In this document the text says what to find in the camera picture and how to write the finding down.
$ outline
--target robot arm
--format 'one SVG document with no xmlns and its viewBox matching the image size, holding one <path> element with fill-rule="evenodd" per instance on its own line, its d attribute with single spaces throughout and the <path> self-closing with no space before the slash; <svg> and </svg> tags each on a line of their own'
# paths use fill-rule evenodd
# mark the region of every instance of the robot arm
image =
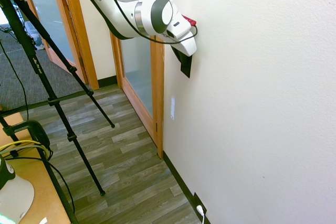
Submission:
<svg viewBox="0 0 336 224">
<path fill-rule="evenodd" d="M 177 11 L 173 0 L 91 0 L 119 39 L 157 35 L 186 56 L 196 51 L 191 24 Z"/>
</svg>

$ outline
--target black baseboard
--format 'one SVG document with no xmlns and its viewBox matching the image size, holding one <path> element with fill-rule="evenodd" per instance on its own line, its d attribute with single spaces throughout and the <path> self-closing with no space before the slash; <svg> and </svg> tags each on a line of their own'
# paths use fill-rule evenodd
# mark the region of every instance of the black baseboard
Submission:
<svg viewBox="0 0 336 224">
<path fill-rule="evenodd" d="M 202 222 L 203 217 L 196 210 L 196 207 L 197 207 L 198 204 L 196 203 L 193 194 L 191 193 L 191 191 L 189 190 L 189 188 L 187 187 L 187 185 L 183 181 L 182 177 L 179 175 L 179 173 L 176 170 L 176 168 L 174 167 L 173 163 L 168 158 L 166 152 L 163 152 L 163 160 L 166 162 L 168 168 L 170 169 L 174 178 L 176 179 L 177 183 L 179 184 L 180 188 L 182 189 L 182 192 L 184 193 L 185 197 L 188 199 L 190 205 L 193 207 L 193 209 L 194 209 L 195 213 L 197 214 L 199 220 Z M 204 223 L 205 224 L 211 224 L 207 218 L 205 219 Z"/>
<path fill-rule="evenodd" d="M 117 84 L 117 76 L 111 76 L 111 77 L 98 80 L 98 85 L 100 88 L 113 85 L 113 84 Z"/>
</svg>

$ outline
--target white object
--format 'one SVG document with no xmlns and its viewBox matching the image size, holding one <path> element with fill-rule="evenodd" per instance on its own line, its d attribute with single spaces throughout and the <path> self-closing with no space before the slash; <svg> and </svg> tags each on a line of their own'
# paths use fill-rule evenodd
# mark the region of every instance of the white object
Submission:
<svg viewBox="0 0 336 224">
<path fill-rule="evenodd" d="M 19 223 L 34 200 L 32 184 L 15 174 L 14 169 L 0 155 L 0 180 L 5 185 L 0 189 L 0 214 Z"/>
<path fill-rule="evenodd" d="M 175 97 L 172 97 L 172 104 L 171 104 L 171 107 L 170 107 L 170 117 L 172 119 L 175 118 Z"/>
<path fill-rule="evenodd" d="M 196 207 L 197 211 L 199 212 L 199 214 L 203 217 L 203 221 L 202 221 L 202 224 L 204 224 L 204 220 L 205 220 L 205 214 L 204 214 L 204 211 L 203 211 L 203 207 L 201 205 L 198 205 Z"/>
<path fill-rule="evenodd" d="M 112 33 L 120 39 L 140 35 L 126 21 L 114 0 L 91 0 Z M 145 36 L 158 35 L 166 42 L 179 42 L 192 37 L 190 23 L 177 11 L 173 0 L 118 1 L 127 19 Z M 196 51 L 194 38 L 171 45 L 187 56 Z"/>
</svg>

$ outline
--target black cable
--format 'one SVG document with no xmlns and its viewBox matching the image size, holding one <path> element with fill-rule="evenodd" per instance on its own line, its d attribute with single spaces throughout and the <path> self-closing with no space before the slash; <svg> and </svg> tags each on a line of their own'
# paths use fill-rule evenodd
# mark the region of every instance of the black cable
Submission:
<svg viewBox="0 0 336 224">
<path fill-rule="evenodd" d="M 72 202 L 72 207 L 73 207 L 73 209 L 74 209 L 74 213 L 75 213 L 75 204 L 74 204 L 74 199 L 72 198 L 72 194 L 71 194 L 71 192 L 70 192 L 70 189 L 69 189 L 69 187 L 68 187 L 68 184 L 65 182 L 65 179 L 63 178 L 63 176 L 62 176 L 62 174 L 61 174 L 61 172 L 51 163 L 51 162 L 49 162 L 49 161 L 47 161 L 47 160 L 45 160 L 45 159 L 42 159 L 42 158 L 37 158 L 37 157 L 12 157 L 12 158 L 8 158 L 8 159 L 6 159 L 6 160 L 15 160 L 15 159 L 34 159 L 34 160 L 40 160 L 40 161 L 42 161 L 42 162 L 46 162 L 46 163 L 48 163 L 58 174 L 59 174 L 59 176 L 61 177 L 61 179 L 63 180 L 63 182 L 64 182 L 64 184 L 65 184 L 65 186 L 67 187 L 67 189 L 68 189 L 68 193 L 69 193 L 69 195 L 70 195 L 70 198 L 71 198 L 71 202 Z"/>
<path fill-rule="evenodd" d="M 21 84 L 21 87 L 22 87 L 22 90 L 23 90 L 23 95 L 25 96 L 25 103 L 26 103 L 26 110 L 27 110 L 27 120 L 29 120 L 28 103 L 27 103 L 27 96 L 26 96 L 26 90 L 25 90 L 25 87 L 23 86 L 23 84 L 22 84 L 22 82 L 21 82 L 19 76 L 17 75 L 17 72 L 15 71 L 15 68 L 13 67 L 12 62 L 11 62 L 10 58 L 8 57 L 8 55 L 7 55 L 7 53 L 6 53 L 4 46 L 3 46 L 2 43 L 1 43 L 1 39 L 0 39 L 0 46 L 1 46 L 2 51 L 4 52 L 4 54 L 5 54 L 6 58 L 7 58 L 7 60 L 9 61 L 9 64 L 10 64 L 10 66 L 12 67 L 12 70 L 14 71 L 14 74 L 16 75 L 16 78 L 18 79 L 18 81 L 19 81 L 20 84 Z"/>
<path fill-rule="evenodd" d="M 152 38 L 147 37 L 147 36 L 143 35 L 142 33 L 140 33 L 140 32 L 139 32 L 139 31 L 132 25 L 132 23 L 129 21 L 129 19 L 127 18 L 126 14 L 125 14 L 124 11 L 122 10 L 121 6 L 119 5 L 118 0 L 114 0 L 114 2 L 115 2 L 115 4 L 117 5 L 117 7 L 118 7 L 119 11 L 121 12 L 122 16 L 123 16 L 123 17 L 125 18 L 125 20 L 127 21 L 127 23 L 132 27 L 132 29 L 133 29 L 138 35 L 140 35 L 141 37 L 146 38 L 146 39 L 148 39 L 148 40 L 150 40 L 150 41 L 153 41 L 153 42 L 156 42 L 156 43 L 159 43 L 159 44 L 176 45 L 176 44 L 180 44 L 181 42 L 183 42 L 183 41 L 185 41 L 185 40 L 187 40 L 187 39 L 194 38 L 194 37 L 197 35 L 197 33 L 198 33 L 197 26 L 194 25 L 193 27 L 195 27 L 195 29 L 196 29 L 195 34 L 194 34 L 193 36 L 188 37 L 188 38 L 182 39 L 182 40 L 180 40 L 179 42 L 162 42 L 162 41 L 158 41 L 158 40 L 156 40 L 156 39 L 152 39 Z"/>
<path fill-rule="evenodd" d="M 17 38 L 14 37 L 14 36 L 11 34 L 10 31 L 8 31 L 8 30 L 10 30 L 10 29 L 7 29 L 7 30 L 6 30 L 6 29 L 3 28 L 2 26 L 0 26 L 0 30 L 1 30 L 2 32 L 4 32 L 4 33 L 7 33 L 7 34 L 11 35 L 11 36 L 16 40 L 16 42 L 19 42 L 19 41 L 17 40 Z"/>
</svg>

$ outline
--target yellow cable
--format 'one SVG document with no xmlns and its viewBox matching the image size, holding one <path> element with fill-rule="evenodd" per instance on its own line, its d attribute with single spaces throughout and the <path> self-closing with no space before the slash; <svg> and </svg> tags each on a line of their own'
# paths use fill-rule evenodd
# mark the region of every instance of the yellow cable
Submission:
<svg viewBox="0 0 336 224">
<path fill-rule="evenodd" d="M 21 143 L 34 143 L 34 144 L 41 144 L 40 142 L 36 142 L 34 140 L 19 140 L 19 141 L 15 141 L 15 142 L 12 142 L 12 143 L 9 143 L 9 144 L 5 144 L 3 146 L 0 147 L 0 151 L 2 151 L 3 149 L 7 148 L 7 147 L 10 147 L 11 145 L 14 145 L 14 144 L 21 144 Z"/>
<path fill-rule="evenodd" d="M 34 140 L 19 140 L 19 141 L 15 141 L 15 142 L 12 142 L 12 143 L 9 143 L 9 144 L 5 144 L 5 145 L 1 146 L 0 147 L 0 151 L 2 151 L 3 149 L 5 149 L 7 147 L 10 147 L 11 145 L 21 144 L 21 143 L 34 143 L 34 144 L 38 144 L 38 145 L 41 144 L 40 142 L 36 142 Z M 49 158 L 50 152 L 47 150 L 47 148 L 44 145 L 41 145 L 41 147 L 44 149 L 44 152 L 45 152 L 45 154 L 47 156 L 46 158 Z"/>
</svg>

